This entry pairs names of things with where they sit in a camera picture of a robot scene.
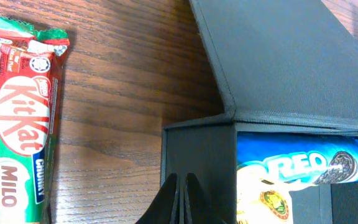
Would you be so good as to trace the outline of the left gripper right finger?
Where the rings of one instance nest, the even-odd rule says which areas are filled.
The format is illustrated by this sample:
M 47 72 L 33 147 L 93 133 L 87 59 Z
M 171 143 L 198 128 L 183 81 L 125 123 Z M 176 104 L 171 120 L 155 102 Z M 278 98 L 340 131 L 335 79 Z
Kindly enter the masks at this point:
M 186 224 L 226 224 L 221 217 L 213 212 L 194 173 L 189 173 L 186 176 L 184 200 L 184 222 Z

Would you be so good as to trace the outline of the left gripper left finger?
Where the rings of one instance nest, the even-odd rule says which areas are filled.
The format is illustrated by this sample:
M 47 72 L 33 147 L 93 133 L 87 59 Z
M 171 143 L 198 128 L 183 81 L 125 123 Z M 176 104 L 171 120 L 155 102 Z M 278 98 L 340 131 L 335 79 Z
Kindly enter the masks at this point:
M 170 174 L 136 224 L 178 224 L 180 212 L 179 184 L 177 174 Z

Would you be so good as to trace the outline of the yellow snack bag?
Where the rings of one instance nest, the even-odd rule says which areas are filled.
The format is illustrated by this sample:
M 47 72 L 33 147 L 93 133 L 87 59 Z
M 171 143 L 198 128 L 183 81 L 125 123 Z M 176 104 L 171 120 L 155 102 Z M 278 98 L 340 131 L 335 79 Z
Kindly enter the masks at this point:
M 271 179 L 264 167 L 245 166 L 236 175 L 236 221 L 238 224 L 293 224 L 291 191 L 307 188 Z

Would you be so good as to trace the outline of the blue Oreo cookie pack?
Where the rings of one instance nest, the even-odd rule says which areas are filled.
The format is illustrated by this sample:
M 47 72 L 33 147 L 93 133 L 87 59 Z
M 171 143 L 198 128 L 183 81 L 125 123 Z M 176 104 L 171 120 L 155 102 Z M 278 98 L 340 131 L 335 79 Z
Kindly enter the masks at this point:
M 271 183 L 357 182 L 358 138 L 239 132 L 237 173 Z

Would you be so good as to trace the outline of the dark green box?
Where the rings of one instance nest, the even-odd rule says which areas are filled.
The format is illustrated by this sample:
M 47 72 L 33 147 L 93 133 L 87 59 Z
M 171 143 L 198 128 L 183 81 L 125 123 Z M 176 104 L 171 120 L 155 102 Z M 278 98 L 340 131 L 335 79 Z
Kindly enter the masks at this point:
M 194 173 L 236 221 L 237 134 L 358 138 L 358 41 L 321 1 L 192 1 L 224 112 L 163 130 L 161 178 Z M 358 223 L 358 181 L 291 191 L 294 223 Z

